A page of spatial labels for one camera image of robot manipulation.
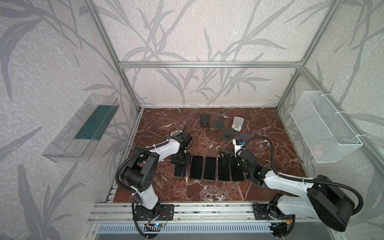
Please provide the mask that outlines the black phone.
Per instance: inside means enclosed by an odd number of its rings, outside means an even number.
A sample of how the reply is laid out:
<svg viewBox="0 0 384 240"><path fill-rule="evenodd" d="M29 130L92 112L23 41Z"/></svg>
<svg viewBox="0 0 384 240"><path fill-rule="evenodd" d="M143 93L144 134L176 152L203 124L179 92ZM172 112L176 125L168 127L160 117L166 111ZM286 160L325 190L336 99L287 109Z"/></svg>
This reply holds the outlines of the black phone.
<svg viewBox="0 0 384 240"><path fill-rule="evenodd" d="M217 159L215 157L206 157L205 170L204 170L204 179L207 181L216 180L216 163Z"/></svg>
<svg viewBox="0 0 384 240"><path fill-rule="evenodd" d="M244 173L241 170L240 166L234 165L231 166L231 177L234 182L242 182L244 181Z"/></svg>
<svg viewBox="0 0 384 240"><path fill-rule="evenodd" d="M190 179L200 180L203 172L203 156L193 156L191 162Z"/></svg>
<svg viewBox="0 0 384 240"><path fill-rule="evenodd" d="M218 159L218 180L222 182L230 181L230 167L224 166L221 163L221 158Z"/></svg>
<svg viewBox="0 0 384 240"><path fill-rule="evenodd" d="M174 176L180 177L180 178L185 178L186 174L187 174L187 168L188 168L188 166L186 164L175 165Z"/></svg>

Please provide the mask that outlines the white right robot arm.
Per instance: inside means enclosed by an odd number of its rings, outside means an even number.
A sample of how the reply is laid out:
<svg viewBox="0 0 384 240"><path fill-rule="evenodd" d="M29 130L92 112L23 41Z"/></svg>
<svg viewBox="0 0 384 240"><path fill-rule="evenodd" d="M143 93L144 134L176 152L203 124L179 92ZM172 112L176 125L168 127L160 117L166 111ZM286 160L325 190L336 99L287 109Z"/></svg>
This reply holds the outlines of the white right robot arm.
<svg viewBox="0 0 384 240"><path fill-rule="evenodd" d="M240 170L254 185L270 190L279 190L268 204L271 218L298 215L321 220L326 226L344 232L351 216L363 205L358 204L344 192L348 190L359 195L354 189L332 182L328 177L298 178L275 173L273 169L261 166L257 157L249 150L239 154L220 152L221 163Z"/></svg>

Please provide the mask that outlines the black phone front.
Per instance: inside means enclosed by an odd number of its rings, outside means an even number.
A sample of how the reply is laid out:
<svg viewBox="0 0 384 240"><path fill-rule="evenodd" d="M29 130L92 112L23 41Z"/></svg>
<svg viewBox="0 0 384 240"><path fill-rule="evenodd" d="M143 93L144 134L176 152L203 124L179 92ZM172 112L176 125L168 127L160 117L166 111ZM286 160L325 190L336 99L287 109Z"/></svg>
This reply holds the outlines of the black phone front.
<svg viewBox="0 0 384 240"><path fill-rule="evenodd" d="M218 180L222 182L230 181L230 167L224 166L221 163L221 158L218 159Z"/></svg>

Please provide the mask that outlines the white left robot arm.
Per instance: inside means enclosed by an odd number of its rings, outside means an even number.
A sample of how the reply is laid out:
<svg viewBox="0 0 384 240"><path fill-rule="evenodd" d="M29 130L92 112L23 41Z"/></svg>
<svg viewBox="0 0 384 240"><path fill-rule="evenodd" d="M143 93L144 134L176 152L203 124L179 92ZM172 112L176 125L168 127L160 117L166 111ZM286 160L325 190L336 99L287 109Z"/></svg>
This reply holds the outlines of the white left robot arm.
<svg viewBox="0 0 384 240"><path fill-rule="evenodd" d="M164 219L171 220L173 205L162 205L152 182L159 161L171 157L175 175L185 177L191 162L188 147L192 136L184 131L175 131L167 140L149 147L136 147L132 154L118 167L115 181L121 188L133 193L133 216L136 221L153 220L165 213Z"/></svg>

